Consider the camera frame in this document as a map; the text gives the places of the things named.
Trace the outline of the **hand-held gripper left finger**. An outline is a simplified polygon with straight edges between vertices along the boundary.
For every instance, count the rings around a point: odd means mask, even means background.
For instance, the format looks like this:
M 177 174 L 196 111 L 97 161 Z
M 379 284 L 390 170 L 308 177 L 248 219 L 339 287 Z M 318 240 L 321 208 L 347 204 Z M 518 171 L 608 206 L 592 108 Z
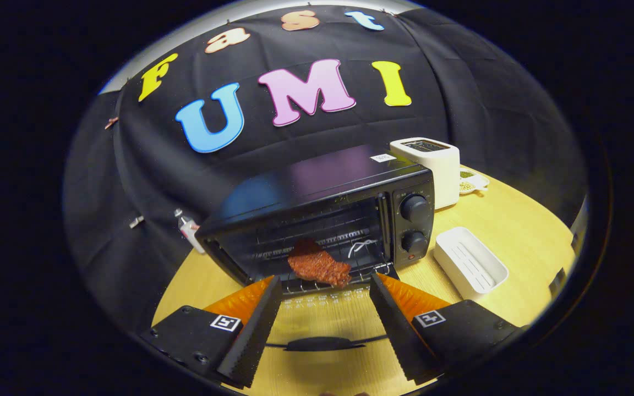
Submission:
M 249 388 L 281 299 L 280 279 L 269 276 L 204 309 L 181 306 L 140 337 L 195 375 Z

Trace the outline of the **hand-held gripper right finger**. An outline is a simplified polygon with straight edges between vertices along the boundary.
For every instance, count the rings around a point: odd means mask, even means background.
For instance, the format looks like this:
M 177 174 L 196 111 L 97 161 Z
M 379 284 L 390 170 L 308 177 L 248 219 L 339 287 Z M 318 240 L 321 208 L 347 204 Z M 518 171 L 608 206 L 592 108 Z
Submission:
M 451 304 L 382 273 L 369 295 L 406 379 L 418 385 L 481 363 L 521 332 L 473 300 Z

